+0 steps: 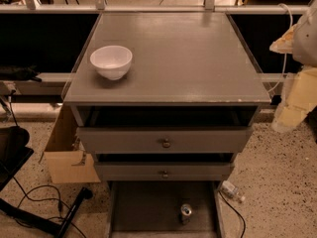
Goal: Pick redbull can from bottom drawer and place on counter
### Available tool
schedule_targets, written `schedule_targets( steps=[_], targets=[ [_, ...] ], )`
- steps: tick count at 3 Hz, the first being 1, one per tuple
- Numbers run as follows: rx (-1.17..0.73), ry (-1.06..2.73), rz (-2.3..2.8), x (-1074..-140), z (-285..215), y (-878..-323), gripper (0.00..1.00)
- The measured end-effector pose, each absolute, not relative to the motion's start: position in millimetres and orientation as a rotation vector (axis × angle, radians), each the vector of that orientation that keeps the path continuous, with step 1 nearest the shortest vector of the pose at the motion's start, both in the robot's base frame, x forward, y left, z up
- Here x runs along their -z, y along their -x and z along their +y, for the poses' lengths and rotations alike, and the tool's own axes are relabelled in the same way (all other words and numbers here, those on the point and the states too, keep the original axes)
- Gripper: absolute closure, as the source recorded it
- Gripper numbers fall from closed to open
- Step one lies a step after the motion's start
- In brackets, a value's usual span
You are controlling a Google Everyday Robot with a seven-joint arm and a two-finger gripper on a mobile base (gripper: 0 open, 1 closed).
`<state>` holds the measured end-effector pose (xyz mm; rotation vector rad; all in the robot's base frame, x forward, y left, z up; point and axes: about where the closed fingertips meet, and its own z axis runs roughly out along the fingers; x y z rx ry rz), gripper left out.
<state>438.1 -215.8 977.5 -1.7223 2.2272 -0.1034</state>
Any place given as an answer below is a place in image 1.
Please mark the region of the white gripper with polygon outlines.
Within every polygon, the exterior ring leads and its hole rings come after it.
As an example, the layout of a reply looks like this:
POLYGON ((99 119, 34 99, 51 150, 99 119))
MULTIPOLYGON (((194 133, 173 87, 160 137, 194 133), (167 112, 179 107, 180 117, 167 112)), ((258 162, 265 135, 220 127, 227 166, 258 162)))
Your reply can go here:
POLYGON ((279 133, 294 130, 317 106, 317 68, 305 66, 283 85, 271 128, 279 133))

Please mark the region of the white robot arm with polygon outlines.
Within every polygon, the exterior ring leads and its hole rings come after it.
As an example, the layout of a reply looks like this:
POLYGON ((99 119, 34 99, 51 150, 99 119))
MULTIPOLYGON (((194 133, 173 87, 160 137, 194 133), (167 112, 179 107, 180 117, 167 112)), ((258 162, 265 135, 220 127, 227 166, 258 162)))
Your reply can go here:
POLYGON ((296 24, 290 21, 289 29, 269 50, 290 54, 302 64, 293 81, 283 84, 271 124, 274 131, 284 133, 295 129, 317 107, 317 5, 311 5, 296 24))

